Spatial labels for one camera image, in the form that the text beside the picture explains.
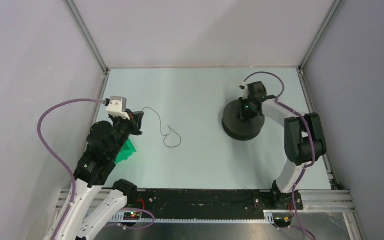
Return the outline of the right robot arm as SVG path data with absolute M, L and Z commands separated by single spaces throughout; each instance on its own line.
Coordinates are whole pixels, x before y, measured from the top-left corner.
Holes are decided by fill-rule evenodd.
M 243 82 L 240 88 L 244 91 L 239 98 L 243 119 L 264 116 L 284 129 L 287 161 L 272 184 L 270 201 L 277 209 L 294 205 L 298 185 L 306 170 L 327 152 L 320 116 L 316 113 L 301 114 L 280 102 L 278 97 L 267 95 L 262 82 Z

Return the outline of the black perforated spool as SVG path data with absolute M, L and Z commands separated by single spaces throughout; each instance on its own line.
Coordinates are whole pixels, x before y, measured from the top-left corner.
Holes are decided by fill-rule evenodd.
M 241 119 L 241 103 L 239 99 L 229 102 L 222 113 L 221 124 L 228 136 L 238 141 L 250 141 L 256 138 L 264 124 L 265 116 Z

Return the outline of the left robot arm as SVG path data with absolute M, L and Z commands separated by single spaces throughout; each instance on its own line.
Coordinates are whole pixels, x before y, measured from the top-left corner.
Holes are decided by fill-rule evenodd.
M 122 208 L 138 202 L 138 187 L 124 179 L 116 181 L 104 201 L 87 214 L 91 204 L 116 167 L 116 158 L 131 135 L 140 136 L 143 111 L 127 111 L 128 118 L 110 116 L 111 122 L 95 123 L 87 147 L 73 173 L 75 185 L 62 213 L 45 236 L 47 240 L 93 240 Z

